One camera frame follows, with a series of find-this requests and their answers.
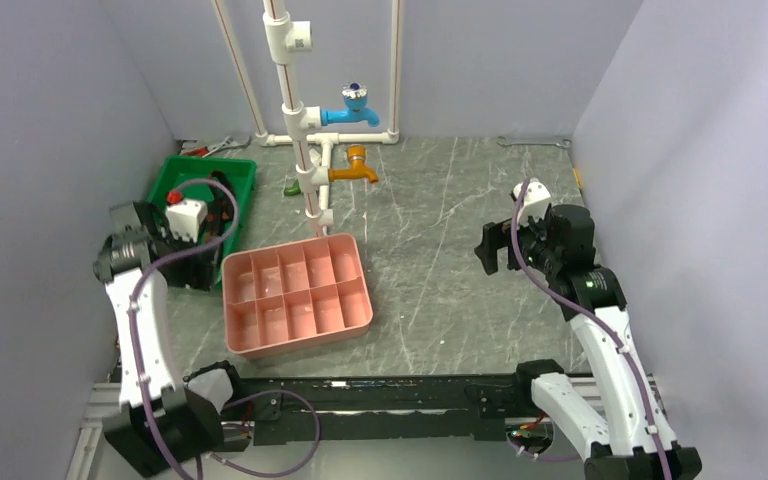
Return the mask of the green plastic tray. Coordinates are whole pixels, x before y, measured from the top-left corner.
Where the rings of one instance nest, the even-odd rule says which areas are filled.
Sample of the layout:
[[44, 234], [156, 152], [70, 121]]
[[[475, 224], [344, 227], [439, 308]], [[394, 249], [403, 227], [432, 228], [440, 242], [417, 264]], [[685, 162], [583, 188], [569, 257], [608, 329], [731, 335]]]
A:
[[213, 171], [222, 172], [228, 179], [240, 211], [238, 227], [223, 244], [223, 255], [227, 256], [239, 250], [239, 240], [247, 224], [248, 212], [256, 188], [257, 164], [254, 161], [221, 157], [169, 156], [156, 176], [146, 200], [158, 207], [165, 207], [169, 190], [191, 179], [207, 178]]

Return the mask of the pink compartment organizer box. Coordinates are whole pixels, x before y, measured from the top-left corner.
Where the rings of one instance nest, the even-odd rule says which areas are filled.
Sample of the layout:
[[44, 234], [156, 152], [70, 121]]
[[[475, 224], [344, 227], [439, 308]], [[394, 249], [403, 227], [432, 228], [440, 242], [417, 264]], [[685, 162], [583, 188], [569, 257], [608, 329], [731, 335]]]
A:
[[227, 256], [225, 341], [247, 360], [362, 336], [373, 319], [357, 240], [347, 233]]

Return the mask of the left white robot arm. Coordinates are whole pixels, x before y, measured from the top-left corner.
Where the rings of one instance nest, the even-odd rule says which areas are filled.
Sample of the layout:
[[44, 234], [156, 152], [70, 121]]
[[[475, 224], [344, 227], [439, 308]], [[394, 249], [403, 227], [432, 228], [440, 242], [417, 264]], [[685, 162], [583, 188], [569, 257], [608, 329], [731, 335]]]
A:
[[112, 207], [114, 231], [93, 264], [114, 308], [122, 370], [119, 409], [103, 419], [102, 432], [142, 477], [173, 470], [187, 479], [184, 462], [223, 444], [221, 419], [239, 417], [248, 394], [223, 369], [185, 382], [174, 365], [154, 214], [148, 202]]

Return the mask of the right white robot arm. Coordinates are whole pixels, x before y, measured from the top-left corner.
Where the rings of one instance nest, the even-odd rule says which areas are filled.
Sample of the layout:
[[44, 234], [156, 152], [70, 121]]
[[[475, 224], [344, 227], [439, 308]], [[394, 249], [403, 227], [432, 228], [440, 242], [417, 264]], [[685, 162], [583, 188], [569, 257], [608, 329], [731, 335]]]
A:
[[680, 444], [658, 404], [636, 351], [627, 301], [613, 271], [596, 260], [595, 223], [577, 205], [547, 208], [542, 217], [490, 222], [474, 252], [486, 274], [523, 271], [561, 307], [581, 344], [602, 401], [596, 410], [560, 365], [518, 365], [511, 388], [517, 411], [548, 415], [576, 448], [587, 479], [695, 479], [698, 450]]

